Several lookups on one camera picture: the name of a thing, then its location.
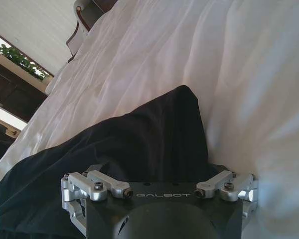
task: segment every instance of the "bed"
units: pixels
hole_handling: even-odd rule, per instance
[[[0,161],[19,161],[185,84],[210,160],[259,178],[243,238],[299,239],[299,0],[118,0]]]

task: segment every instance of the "ceiling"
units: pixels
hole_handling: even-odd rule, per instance
[[[55,74],[71,57],[75,0],[0,0],[0,35]]]

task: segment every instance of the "bolt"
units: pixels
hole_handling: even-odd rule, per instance
[[[103,189],[103,183],[102,182],[97,182],[94,184],[94,189],[95,190],[102,190]]]
[[[200,199],[205,198],[205,195],[206,195],[205,190],[202,190],[202,189],[196,189],[194,193],[195,193],[195,196]]]
[[[225,183],[224,187],[227,191],[233,191],[234,190],[234,184],[233,183]]]
[[[131,198],[133,196],[133,191],[131,188],[127,188],[123,192],[124,198]]]
[[[70,175],[69,173],[64,174],[64,179],[68,180],[69,179],[69,175]]]

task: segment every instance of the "white fabric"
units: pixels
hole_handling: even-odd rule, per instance
[[[75,0],[0,0],[0,35],[55,74],[71,57]]]
[[[299,239],[299,0],[119,0],[0,161],[188,85],[211,160],[260,179],[243,238]]]

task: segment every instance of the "foliage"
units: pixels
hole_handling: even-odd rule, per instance
[[[8,58],[10,61],[20,66],[22,69],[30,73],[32,76],[43,80],[45,76],[48,75],[40,66],[36,65],[34,62],[29,61],[18,49],[15,47],[6,47],[6,45],[1,44],[0,54]]]

